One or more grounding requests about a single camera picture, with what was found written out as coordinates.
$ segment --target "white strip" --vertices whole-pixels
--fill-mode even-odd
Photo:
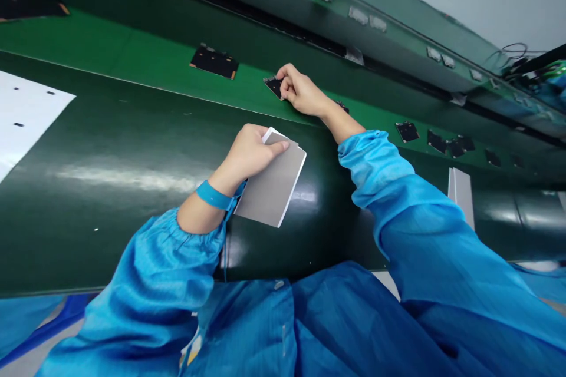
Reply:
[[[0,71],[0,183],[74,98]]]
[[[473,219],[472,180],[470,175],[450,168],[448,178],[448,197],[464,212],[466,222],[475,231]]]
[[[263,144],[265,144],[265,142],[267,141],[267,139],[269,138],[271,133],[279,134],[281,137],[285,137],[283,134],[281,134],[279,131],[277,131],[274,127],[269,127],[269,130],[267,130],[267,133],[265,133],[264,136],[261,138],[261,142]]]

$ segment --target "blue fabric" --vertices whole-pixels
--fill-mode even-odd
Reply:
[[[338,148],[376,217],[398,303],[345,262],[287,280],[213,284],[225,226],[184,233],[176,210],[132,239],[77,337],[39,376],[170,376],[193,336],[203,346],[184,376],[566,375],[566,319],[484,246],[460,208],[368,131]]]
[[[566,268],[542,272],[512,264],[537,297],[566,305]]]
[[[62,301],[59,295],[1,299],[0,359],[31,336]]]

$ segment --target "finger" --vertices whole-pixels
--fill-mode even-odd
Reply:
[[[263,137],[265,135],[265,133],[267,133],[267,130],[269,130],[268,127],[262,127],[261,125],[255,125],[255,124],[246,124],[246,127],[249,127],[251,129],[253,129],[254,131],[257,131],[257,133]]]
[[[281,83],[281,100],[288,100],[289,97],[295,98],[297,93],[295,92],[295,87],[291,82],[289,77],[283,78],[283,82]]]
[[[283,153],[285,150],[287,150],[289,148],[289,142],[288,141],[279,141],[277,143],[273,143],[269,146],[269,149],[273,152],[274,157],[280,155],[281,153]]]
[[[289,75],[291,77],[291,79],[293,79],[298,74],[299,74],[299,71],[297,71],[297,68],[295,68],[295,66],[293,64],[287,64],[287,65],[283,65],[281,67],[281,69],[279,69],[279,71],[277,71],[275,78],[280,80],[281,78]]]
[[[290,91],[290,89],[293,89],[293,92],[295,91],[293,88],[293,82],[291,81],[291,79],[289,77],[285,77],[283,78],[283,81],[281,81],[281,95],[283,96],[283,98],[285,98],[285,94],[287,94],[288,91]]]
[[[291,103],[292,105],[295,105],[295,100],[297,99],[297,95],[295,94],[295,92],[291,92],[291,91],[287,91],[287,94],[285,94],[285,99],[289,101],[289,103]]]

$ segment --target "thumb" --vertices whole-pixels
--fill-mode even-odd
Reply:
[[[274,156],[278,156],[289,148],[289,142],[288,141],[279,141],[279,142],[273,143],[273,144],[271,144],[267,147],[269,147],[269,149],[273,152]]]
[[[289,101],[289,103],[291,103],[292,105],[295,104],[295,99],[297,98],[297,95],[293,92],[288,91],[285,94],[285,98]]]

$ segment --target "black component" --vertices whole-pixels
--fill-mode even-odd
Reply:
[[[454,159],[466,153],[466,151],[463,149],[462,145],[460,144],[460,139],[458,138],[455,138],[454,140],[448,140],[446,144],[448,145],[450,156],[452,156]]]
[[[396,123],[395,126],[397,127],[399,135],[404,143],[420,138],[417,127],[415,127],[413,123],[405,121],[403,123]]]
[[[269,77],[269,78],[264,78],[265,85],[267,85],[267,87],[273,92],[273,94],[275,94],[277,96],[277,98],[279,100],[283,100],[281,98],[281,83],[282,82],[283,82],[283,79],[278,80],[274,76]]]
[[[511,159],[513,159],[513,165],[516,168],[525,169],[525,163],[523,162],[523,158],[521,156],[512,154]]]
[[[499,156],[497,156],[494,151],[491,151],[490,149],[486,149],[485,157],[488,160],[489,164],[492,164],[493,166],[497,166],[497,168],[501,168],[501,159],[499,159]]]
[[[69,14],[62,0],[0,0],[0,22]]]
[[[458,136],[458,144],[460,144],[464,152],[476,150],[476,146],[473,143],[472,138],[466,135]]]
[[[446,154],[446,141],[432,130],[429,130],[428,143],[440,153]]]
[[[206,44],[201,44],[196,50],[190,66],[230,78],[231,80],[234,79],[238,70],[238,62],[233,57],[226,53],[217,52],[207,47]]]
[[[336,103],[338,106],[340,106],[342,109],[344,109],[348,115],[350,115],[350,109],[348,109],[346,106],[344,106],[344,103],[338,102],[336,100],[334,100],[334,103]]]

